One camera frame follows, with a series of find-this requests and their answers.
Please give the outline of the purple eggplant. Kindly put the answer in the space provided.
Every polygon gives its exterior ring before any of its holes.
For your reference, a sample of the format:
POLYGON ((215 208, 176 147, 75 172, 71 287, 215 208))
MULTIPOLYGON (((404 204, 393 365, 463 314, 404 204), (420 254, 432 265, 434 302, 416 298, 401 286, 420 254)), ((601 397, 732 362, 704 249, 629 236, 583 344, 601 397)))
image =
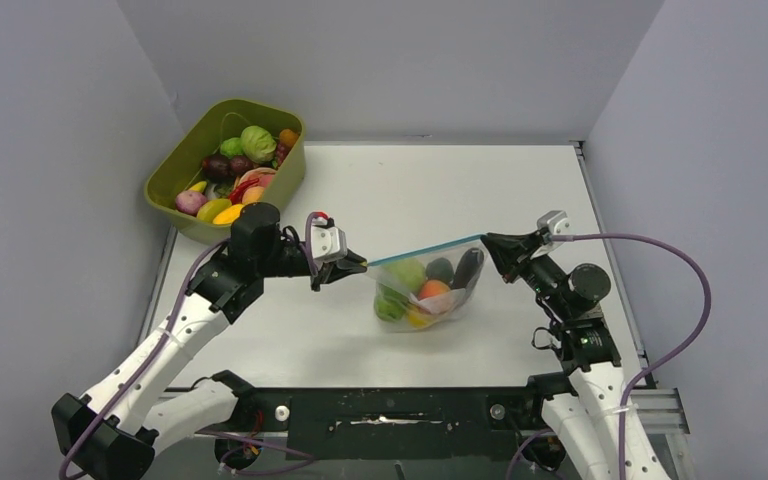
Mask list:
POLYGON ((473 247, 466 250, 460 257, 451 281, 453 290, 468 289, 480 275, 484 264, 484 251, 473 247))

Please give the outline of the green bumpy fruit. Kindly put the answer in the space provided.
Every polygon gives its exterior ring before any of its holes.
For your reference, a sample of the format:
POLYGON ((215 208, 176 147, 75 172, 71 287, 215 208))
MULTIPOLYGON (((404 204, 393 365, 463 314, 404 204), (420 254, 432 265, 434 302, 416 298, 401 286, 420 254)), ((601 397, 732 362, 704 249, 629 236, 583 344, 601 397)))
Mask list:
POLYGON ((401 295, 378 293, 373 302, 376 317, 384 322, 399 322, 404 317, 409 300, 401 295))

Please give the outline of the dark green avocado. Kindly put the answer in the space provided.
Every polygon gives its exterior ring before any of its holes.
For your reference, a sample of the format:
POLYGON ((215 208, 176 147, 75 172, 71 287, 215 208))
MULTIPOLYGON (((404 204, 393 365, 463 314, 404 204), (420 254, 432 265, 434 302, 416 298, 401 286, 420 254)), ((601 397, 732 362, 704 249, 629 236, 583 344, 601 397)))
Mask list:
POLYGON ((436 280, 450 285, 455 276, 454 266, 445 257, 436 258, 426 265, 425 276, 427 280, 436 280))

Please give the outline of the clear zip top bag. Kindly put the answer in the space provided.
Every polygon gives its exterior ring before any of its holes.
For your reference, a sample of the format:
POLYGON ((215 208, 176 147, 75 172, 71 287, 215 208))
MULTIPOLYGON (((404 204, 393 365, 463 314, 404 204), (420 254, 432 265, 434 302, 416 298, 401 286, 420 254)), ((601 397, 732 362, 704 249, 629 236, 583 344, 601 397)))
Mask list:
POLYGON ((487 257, 471 235, 370 262, 374 317, 386 331, 407 333, 462 316, 487 257))

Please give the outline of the orange peach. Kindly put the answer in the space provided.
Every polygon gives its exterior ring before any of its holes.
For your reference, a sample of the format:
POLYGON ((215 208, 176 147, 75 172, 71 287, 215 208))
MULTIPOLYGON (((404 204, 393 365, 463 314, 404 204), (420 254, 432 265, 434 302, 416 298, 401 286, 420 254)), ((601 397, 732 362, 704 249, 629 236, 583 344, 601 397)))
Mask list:
POLYGON ((449 298, 450 286, 441 280, 429 279, 420 288, 416 297, 420 301, 441 301, 449 298))

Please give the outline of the yellow bell pepper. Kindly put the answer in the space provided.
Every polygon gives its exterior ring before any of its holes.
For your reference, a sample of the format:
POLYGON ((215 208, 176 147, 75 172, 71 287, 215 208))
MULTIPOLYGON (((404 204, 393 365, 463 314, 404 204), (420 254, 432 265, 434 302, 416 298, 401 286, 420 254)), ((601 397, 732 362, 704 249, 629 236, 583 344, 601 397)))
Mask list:
POLYGON ((408 309, 405 319, 412 328, 417 330, 428 328, 436 321, 433 315, 415 309, 408 309))

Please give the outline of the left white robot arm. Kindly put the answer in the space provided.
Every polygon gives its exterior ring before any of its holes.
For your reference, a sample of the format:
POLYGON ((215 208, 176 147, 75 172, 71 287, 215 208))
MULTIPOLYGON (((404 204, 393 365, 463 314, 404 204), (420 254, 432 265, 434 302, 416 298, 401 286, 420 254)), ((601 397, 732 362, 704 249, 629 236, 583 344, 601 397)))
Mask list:
POLYGON ((171 382, 212 339, 264 293, 268 278, 306 277, 312 290, 363 273, 367 261, 322 212, 311 213, 300 239, 281 227, 279 210, 242 208, 230 236, 199 254, 166 319, 99 383, 52 408, 61 479, 140 479, 175 443, 227 422, 248 384, 224 371, 169 401, 171 382))

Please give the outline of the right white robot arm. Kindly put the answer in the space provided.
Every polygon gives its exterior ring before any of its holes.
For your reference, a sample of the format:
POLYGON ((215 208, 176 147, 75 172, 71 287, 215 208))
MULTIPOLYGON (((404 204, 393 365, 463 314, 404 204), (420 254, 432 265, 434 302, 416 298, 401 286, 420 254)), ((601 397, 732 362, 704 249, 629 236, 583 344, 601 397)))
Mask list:
POLYGON ((600 302, 611 291, 607 272, 592 263, 563 270, 550 256, 547 229, 480 238, 507 283, 524 281, 550 319, 549 345, 562 371, 530 379, 524 417, 547 427, 584 479, 665 479, 634 405, 600 302))

